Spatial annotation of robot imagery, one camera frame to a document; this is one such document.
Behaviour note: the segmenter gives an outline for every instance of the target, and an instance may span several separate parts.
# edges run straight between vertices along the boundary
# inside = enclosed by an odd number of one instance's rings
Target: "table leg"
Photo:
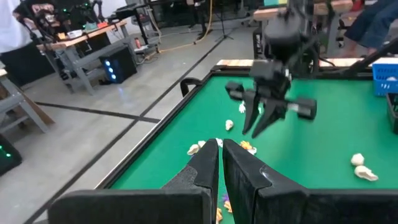
[[[65,49],[65,54],[67,55],[68,59],[72,62],[73,70],[76,72],[77,76],[79,76],[80,81],[86,87],[89,94],[94,95],[94,89],[91,86],[90,80],[88,79],[86,73],[81,69],[81,67],[77,67],[75,62],[79,60],[73,52],[74,49],[68,47]]]
[[[59,77],[59,79],[62,80],[60,68],[58,67],[57,61],[55,60],[53,54],[54,54],[53,52],[49,52],[49,51],[46,51],[46,50],[44,51],[44,55],[45,55],[45,57],[47,58],[47,60],[50,62],[51,67],[54,69],[54,71],[55,71],[55,73],[57,74],[57,76]],[[68,90],[69,90],[71,93],[74,93],[74,90],[73,90],[73,88],[70,86],[70,84],[65,84],[65,85],[67,86]]]
[[[330,27],[328,29],[328,46],[326,48],[326,56],[328,58],[332,58],[335,56],[336,49],[338,48],[338,44],[336,41],[337,35],[339,33],[338,26],[340,15],[336,14],[331,21]]]
[[[1,85],[9,92],[11,96],[20,95],[19,91],[15,87],[11,81],[6,78],[1,78]],[[20,103],[21,108],[26,112],[26,114],[33,120],[33,122],[44,132],[46,133],[49,128],[44,123],[44,121],[40,118],[40,116],[33,110],[33,108],[26,102],[26,100]]]
[[[122,30],[122,34],[124,38],[128,38],[129,37],[129,33],[127,32],[126,26],[120,26],[120,29]],[[134,46],[131,43],[131,39],[128,40],[127,45],[129,46],[129,50],[132,56],[132,61],[134,62],[134,66],[137,67],[137,55],[136,52],[134,51]]]

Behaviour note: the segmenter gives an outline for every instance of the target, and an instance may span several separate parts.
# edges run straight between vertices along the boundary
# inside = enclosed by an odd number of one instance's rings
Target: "gray metal table frame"
[[[62,52],[65,53],[68,60],[71,61],[72,65],[73,65],[73,71],[77,74],[76,78],[72,78],[70,75],[68,75],[69,79],[62,80],[62,82],[71,91],[71,93],[76,92],[76,89],[83,85],[89,94],[94,95],[95,91],[93,89],[93,86],[91,86],[90,80],[98,78],[103,72],[101,70],[94,69],[92,71],[85,73],[82,68],[83,68],[83,66],[87,65],[88,63],[99,59],[100,56],[102,56],[118,47],[122,47],[123,45],[128,46],[128,49],[132,55],[134,66],[137,66],[137,55],[134,52],[134,47],[132,44],[133,37],[127,33],[126,25],[121,25],[120,29],[122,30],[122,33],[123,33],[123,37],[124,37],[123,39],[121,39],[113,44],[110,44],[110,45],[102,48],[101,50],[97,50],[96,52],[93,52],[85,57],[77,57],[73,53],[73,51],[75,51],[74,46],[69,46],[65,49],[62,49]],[[45,56],[49,60],[51,66],[53,67],[53,69],[55,70],[57,75],[60,77],[60,69],[55,61],[53,51],[52,50],[45,51]]]

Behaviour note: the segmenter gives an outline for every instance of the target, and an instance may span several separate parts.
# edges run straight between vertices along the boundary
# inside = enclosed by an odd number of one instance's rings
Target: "small yellow object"
[[[245,150],[251,150],[251,149],[253,149],[253,146],[251,146],[250,143],[247,142],[247,141],[241,141],[241,146],[242,146],[242,148],[244,148]]]
[[[232,213],[232,207],[231,207],[231,203],[230,203],[229,201],[225,201],[224,207],[225,207],[226,209],[228,209],[228,212],[229,212],[229,213]]]
[[[220,209],[220,208],[217,208],[217,216],[216,216],[216,221],[217,221],[217,223],[221,222],[222,219],[223,219],[223,214],[222,214],[222,212],[221,212],[221,209]]]

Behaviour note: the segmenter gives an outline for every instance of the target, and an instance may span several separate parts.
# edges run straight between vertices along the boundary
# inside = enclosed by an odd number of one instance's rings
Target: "gray floor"
[[[222,41],[209,54],[206,53],[222,35],[218,30],[221,28],[219,24],[214,25],[215,30],[203,42],[157,56],[157,60],[140,66],[139,72],[124,83],[96,86],[95,96],[90,96],[83,89],[71,95],[55,75],[29,85],[25,92],[41,103],[112,111],[155,118],[149,121],[156,121],[181,100],[179,86],[173,84],[182,75],[203,78],[221,59],[253,57],[253,28],[230,22],[226,24],[226,32],[231,32],[234,27],[238,27],[230,35],[234,40]],[[173,28],[164,33],[185,31],[186,28]],[[197,33],[165,35],[161,48],[188,44],[196,36]],[[201,58],[202,61],[189,70]],[[168,89],[170,91],[154,104]],[[156,125],[154,122],[53,106],[42,108],[56,121],[47,134],[41,134],[34,126],[26,131],[13,130],[7,134],[24,161],[0,178],[0,224],[24,223],[92,158],[108,148],[66,192],[92,189]],[[36,221],[45,218],[43,214]]]

